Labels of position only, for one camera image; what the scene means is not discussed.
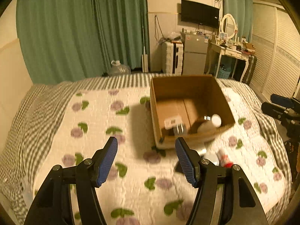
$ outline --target wall-mounted tv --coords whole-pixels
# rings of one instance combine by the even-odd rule
[[[219,28],[219,9],[188,0],[181,0],[181,21]]]

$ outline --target cardboard box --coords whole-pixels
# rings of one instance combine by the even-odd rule
[[[153,78],[150,104],[155,143],[160,149],[174,148],[178,137],[172,129],[165,129],[166,119],[181,117],[186,128],[186,134],[181,136],[189,146],[212,139],[235,124],[221,88],[210,75]],[[197,133],[198,127],[213,114],[221,117],[221,127]]]

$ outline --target refrigerator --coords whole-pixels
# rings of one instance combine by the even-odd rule
[[[204,35],[181,34],[183,38],[183,75],[204,74],[208,40]]]

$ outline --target green leaf pattern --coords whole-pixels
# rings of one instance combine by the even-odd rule
[[[73,191],[76,194],[76,185],[75,184],[70,184],[70,190]]]
[[[242,125],[245,122],[246,118],[239,118],[238,119],[238,124]]]
[[[173,214],[173,210],[177,210],[178,207],[183,203],[183,200],[176,200],[176,201],[172,201],[167,203],[164,208],[163,208],[163,212],[167,215],[170,216]]]
[[[86,134],[88,131],[88,125],[85,122],[78,123],[78,127]]]
[[[145,104],[147,101],[150,101],[150,97],[149,96],[144,96],[140,99],[140,104]]]
[[[126,106],[123,109],[115,112],[116,115],[127,115],[128,113],[129,113],[129,107],[128,106]]]
[[[83,155],[79,152],[75,153],[76,166],[83,161]]]
[[[262,193],[260,186],[258,185],[258,183],[254,183],[254,188],[257,190],[258,193]]]
[[[109,127],[105,133],[106,134],[116,134],[116,133],[122,133],[122,129],[120,129],[119,127],[115,127],[115,126],[111,126]]]
[[[238,150],[238,149],[240,149],[240,148],[242,148],[243,147],[243,142],[242,142],[242,140],[241,139],[238,139],[238,144],[236,145],[236,150]]]
[[[155,180],[156,180],[155,177],[148,178],[144,182],[145,187],[148,188],[149,190],[155,190]]]
[[[75,220],[80,220],[80,213],[79,212],[76,212],[75,215],[74,215],[74,218]]]
[[[116,162],[115,166],[117,167],[120,178],[125,177],[125,175],[127,173],[127,166],[125,166],[124,164],[122,164],[120,162]]]
[[[257,153],[257,155],[258,155],[259,157],[263,157],[263,158],[265,158],[265,159],[268,158],[267,154],[266,154],[264,151],[259,151],[259,152]]]
[[[272,173],[278,173],[278,172],[279,172],[278,168],[274,167]]]
[[[88,101],[82,101],[82,106],[81,106],[81,110],[84,110],[88,107],[89,102]]]
[[[110,213],[110,216],[112,218],[117,218],[117,217],[122,217],[123,218],[125,215],[133,216],[134,212],[132,210],[129,210],[129,209],[117,208],[117,209],[114,209]]]

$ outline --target white bottle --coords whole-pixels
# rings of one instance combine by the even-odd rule
[[[201,124],[197,130],[197,133],[206,133],[213,129],[216,129],[221,126],[221,118],[217,114],[213,114],[210,120],[207,120],[203,124]]]
[[[217,156],[220,161],[220,166],[231,168],[233,165],[233,162],[231,161],[231,157],[228,154],[228,151],[224,148],[219,149],[217,152]]]

